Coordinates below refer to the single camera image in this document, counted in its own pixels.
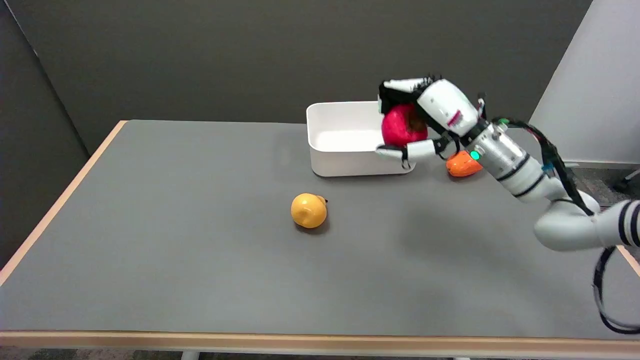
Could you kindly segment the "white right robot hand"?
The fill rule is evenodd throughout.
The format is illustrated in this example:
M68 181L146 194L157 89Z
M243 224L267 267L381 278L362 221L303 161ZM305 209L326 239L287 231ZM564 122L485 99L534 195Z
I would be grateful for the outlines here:
M378 107L388 114L393 106L413 105L414 114L441 138L410 142L406 146L380 145L375 152L401 161L402 168L439 156L451 141L465 136L478 124L483 105L477 107L452 82L443 77L384 80L378 86Z

